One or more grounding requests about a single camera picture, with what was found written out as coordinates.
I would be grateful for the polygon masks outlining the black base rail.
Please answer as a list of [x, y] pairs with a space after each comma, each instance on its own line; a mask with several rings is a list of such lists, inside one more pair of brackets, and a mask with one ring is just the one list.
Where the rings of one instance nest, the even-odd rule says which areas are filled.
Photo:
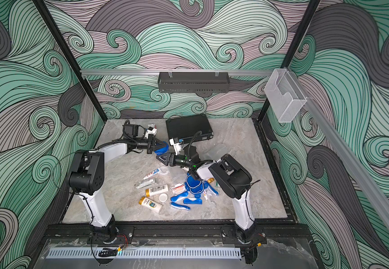
[[[118, 221], [115, 243], [134, 244], [144, 239], [212, 239], [238, 243], [233, 221]], [[103, 232], [95, 232], [88, 224], [50, 225], [44, 233], [47, 239], [91, 239], [94, 244], [111, 242]], [[310, 238], [307, 225], [282, 221], [261, 222], [254, 228], [254, 239]]]

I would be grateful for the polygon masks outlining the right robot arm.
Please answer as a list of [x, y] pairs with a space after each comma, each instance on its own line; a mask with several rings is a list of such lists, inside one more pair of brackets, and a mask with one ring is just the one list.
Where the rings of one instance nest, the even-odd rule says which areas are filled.
[[186, 205], [178, 203], [182, 198], [189, 200], [189, 195], [199, 200], [206, 190], [214, 195], [219, 193], [209, 183], [214, 179], [221, 190], [232, 199], [235, 211], [235, 236], [242, 243], [253, 240], [256, 222], [250, 207], [250, 189], [254, 184], [250, 173], [231, 155], [225, 154], [218, 160], [204, 160], [191, 158], [186, 155], [166, 153], [158, 155], [157, 160], [169, 167], [187, 168], [184, 182], [184, 192], [174, 196], [171, 204], [180, 209], [189, 210]]

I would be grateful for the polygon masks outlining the black wall shelf tray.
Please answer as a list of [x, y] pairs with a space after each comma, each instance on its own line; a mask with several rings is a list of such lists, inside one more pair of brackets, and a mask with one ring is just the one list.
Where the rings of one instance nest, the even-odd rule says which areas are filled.
[[158, 87], [161, 93], [226, 93], [230, 88], [227, 72], [161, 72]]

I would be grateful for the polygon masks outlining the blue-lid container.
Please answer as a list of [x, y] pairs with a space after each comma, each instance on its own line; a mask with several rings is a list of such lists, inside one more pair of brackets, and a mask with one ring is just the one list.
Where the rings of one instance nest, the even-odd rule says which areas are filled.
[[157, 142], [154, 147], [154, 153], [156, 155], [161, 155], [169, 151], [169, 145], [166, 142]]
[[168, 167], [160, 167], [159, 168], [159, 175], [160, 176], [169, 176], [170, 175], [170, 170]]
[[229, 153], [229, 149], [226, 145], [223, 143], [218, 143], [215, 146], [213, 146], [211, 149], [209, 149], [208, 152], [204, 154], [204, 159], [206, 160], [213, 160], [218, 161], [223, 157], [225, 154]]

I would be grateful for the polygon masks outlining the yellow-cap bottle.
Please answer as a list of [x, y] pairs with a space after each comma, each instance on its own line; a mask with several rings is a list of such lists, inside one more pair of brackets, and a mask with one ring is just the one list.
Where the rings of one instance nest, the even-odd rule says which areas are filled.
[[159, 213], [162, 210], [162, 208], [163, 208], [162, 204], [157, 203], [156, 201], [153, 201], [152, 199], [150, 199], [148, 197], [145, 197], [145, 196], [141, 197], [141, 199], [139, 200], [138, 203], [141, 206], [146, 207], [146, 208], [148, 208], [149, 210], [152, 210], [155, 213]]
[[162, 193], [165, 193], [168, 191], [169, 191], [168, 185], [164, 184], [164, 185], [148, 188], [145, 191], [145, 195], [146, 195], [146, 197], [152, 197], [152, 196], [159, 195], [159, 194], [162, 194]]

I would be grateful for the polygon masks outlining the red white small packet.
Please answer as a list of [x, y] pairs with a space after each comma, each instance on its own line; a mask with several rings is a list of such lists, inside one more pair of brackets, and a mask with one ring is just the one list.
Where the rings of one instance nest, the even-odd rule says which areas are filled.
[[172, 193], [175, 195], [179, 195], [185, 191], [186, 189], [184, 184], [176, 184], [175, 186], [172, 187]]

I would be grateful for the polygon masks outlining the black hard case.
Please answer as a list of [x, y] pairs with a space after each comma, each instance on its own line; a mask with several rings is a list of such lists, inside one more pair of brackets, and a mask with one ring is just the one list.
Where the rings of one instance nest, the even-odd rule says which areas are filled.
[[168, 119], [166, 129], [171, 143], [189, 144], [199, 131], [201, 134], [193, 140], [194, 142], [213, 138], [213, 130], [205, 114]]

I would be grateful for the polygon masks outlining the clear acrylic wall holder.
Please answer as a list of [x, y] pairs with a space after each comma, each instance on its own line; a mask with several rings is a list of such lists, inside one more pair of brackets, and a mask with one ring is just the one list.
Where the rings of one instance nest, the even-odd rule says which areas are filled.
[[294, 72], [275, 69], [264, 88], [279, 123], [290, 123], [306, 103], [302, 85]]

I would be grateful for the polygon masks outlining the round white soap disc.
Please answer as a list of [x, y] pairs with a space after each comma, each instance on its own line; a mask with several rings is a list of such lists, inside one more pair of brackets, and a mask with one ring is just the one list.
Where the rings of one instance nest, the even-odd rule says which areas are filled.
[[165, 203], [167, 200], [168, 200], [168, 195], [167, 195], [166, 193], [161, 193], [161, 194], [159, 195], [159, 201], [160, 201], [161, 203]]

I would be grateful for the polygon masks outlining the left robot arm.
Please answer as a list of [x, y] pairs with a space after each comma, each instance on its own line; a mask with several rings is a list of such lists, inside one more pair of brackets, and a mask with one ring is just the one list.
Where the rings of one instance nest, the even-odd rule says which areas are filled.
[[73, 192], [80, 196], [89, 212], [92, 234], [105, 244], [117, 239], [118, 229], [101, 190], [105, 180], [105, 164], [134, 150], [146, 150], [152, 154], [166, 149], [167, 143], [150, 134], [142, 139], [116, 139], [91, 150], [74, 153], [67, 181]]

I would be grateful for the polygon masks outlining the toothpaste and brush packet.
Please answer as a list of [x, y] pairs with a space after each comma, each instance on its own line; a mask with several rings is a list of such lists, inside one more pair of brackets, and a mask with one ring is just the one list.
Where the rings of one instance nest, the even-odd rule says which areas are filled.
[[203, 190], [203, 197], [205, 200], [209, 200], [212, 196], [219, 196], [218, 191], [216, 191], [214, 188], [212, 188], [208, 183], [204, 184], [204, 190]]

